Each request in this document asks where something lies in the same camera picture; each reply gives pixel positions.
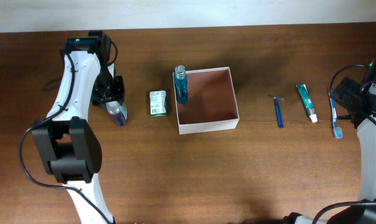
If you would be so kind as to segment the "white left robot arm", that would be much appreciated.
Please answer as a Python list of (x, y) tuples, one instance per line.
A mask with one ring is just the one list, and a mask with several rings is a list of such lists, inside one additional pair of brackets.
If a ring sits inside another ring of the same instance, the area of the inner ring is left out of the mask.
[(102, 151), (88, 123), (91, 104), (127, 117), (123, 79), (110, 60), (112, 40), (100, 30), (70, 37), (61, 49), (63, 77), (55, 102), (32, 133), (44, 170), (70, 194), (82, 223), (115, 223), (100, 187)]

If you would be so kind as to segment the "clear hand sanitizer bottle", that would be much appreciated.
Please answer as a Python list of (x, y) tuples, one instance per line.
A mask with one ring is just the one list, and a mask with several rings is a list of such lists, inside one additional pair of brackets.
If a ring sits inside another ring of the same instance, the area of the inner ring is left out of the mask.
[(106, 103), (106, 109), (112, 115), (118, 126), (124, 126), (128, 120), (128, 110), (124, 102), (110, 101)]

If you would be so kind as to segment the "green toothpaste tube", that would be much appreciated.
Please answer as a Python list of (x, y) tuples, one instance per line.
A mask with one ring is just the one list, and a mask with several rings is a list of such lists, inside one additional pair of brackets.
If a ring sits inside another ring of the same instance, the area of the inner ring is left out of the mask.
[(312, 123), (316, 123), (317, 122), (317, 114), (316, 114), (316, 111), (314, 109), (311, 98), (309, 96), (306, 85), (305, 84), (296, 85), (296, 88), (298, 89), (298, 92), (299, 92), (300, 97), (303, 101), (303, 105), (306, 109), (306, 112), (309, 116), (309, 119), (311, 120)]

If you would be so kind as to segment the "blue white toothbrush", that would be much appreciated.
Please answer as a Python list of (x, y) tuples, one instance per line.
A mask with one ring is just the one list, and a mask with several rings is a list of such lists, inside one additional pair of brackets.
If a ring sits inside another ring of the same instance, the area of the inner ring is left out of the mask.
[(331, 113), (332, 113), (332, 133), (334, 135), (334, 138), (341, 139), (343, 138), (343, 132), (342, 132), (342, 129), (337, 126), (336, 106), (332, 98), (330, 98), (329, 101), (330, 101)]

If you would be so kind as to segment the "white cardboard box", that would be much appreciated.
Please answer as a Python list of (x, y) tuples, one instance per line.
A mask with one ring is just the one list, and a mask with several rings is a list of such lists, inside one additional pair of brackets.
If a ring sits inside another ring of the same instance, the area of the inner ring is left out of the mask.
[(176, 102), (179, 134), (235, 129), (240, 120), (229, 67), (188, 70), (187, 103)]

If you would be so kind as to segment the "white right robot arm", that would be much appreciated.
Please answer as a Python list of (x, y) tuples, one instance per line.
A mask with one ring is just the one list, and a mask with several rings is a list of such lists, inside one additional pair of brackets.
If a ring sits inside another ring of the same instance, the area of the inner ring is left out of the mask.
[(358, 200), (340, 202), (320, 210), (313, 218), (290, 213), (283, 223), (323, 223), (322, 216), (335, 208), (343, 210), (326, 223), (376, 223), (376, 59), (366, 66), (360, 83), (345, 77), (329, 85), (332, 122), (349, 120), (357, 130), (361, 150), (361, 186)]

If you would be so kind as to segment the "blue disposable razor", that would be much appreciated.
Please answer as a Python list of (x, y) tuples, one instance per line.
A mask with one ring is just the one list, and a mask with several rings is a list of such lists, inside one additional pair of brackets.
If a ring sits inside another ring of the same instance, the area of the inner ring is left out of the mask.
[(279, 128), (284, 128), (284, 123), (283, 123), (283, 116), (280, 108), (280, 101), (283, 101), (284, 98), (277, 97), (277, 96), (272, 96), (272, 99), (275, 102), (275, 110), (276, 110), (276, 117), (277, 117), (277, 122), (278, 122), (278, 127)]

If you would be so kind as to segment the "blue mouthwash bottle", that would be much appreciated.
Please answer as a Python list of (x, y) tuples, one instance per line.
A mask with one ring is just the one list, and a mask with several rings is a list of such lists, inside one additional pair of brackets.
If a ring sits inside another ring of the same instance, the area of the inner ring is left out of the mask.
[(187, 104), (187, 74), (183, 65), (178, 65), (174, 70), (174, 86), (176, 91), (176, 99), (182, 105)]

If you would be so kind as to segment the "green white soap box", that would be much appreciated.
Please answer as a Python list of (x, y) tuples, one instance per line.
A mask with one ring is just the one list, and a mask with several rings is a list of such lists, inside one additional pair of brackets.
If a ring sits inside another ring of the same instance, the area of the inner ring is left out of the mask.
[(166, 96), (165, 90), (149, 92), (150, 115), (152, 117), (167, 115)]

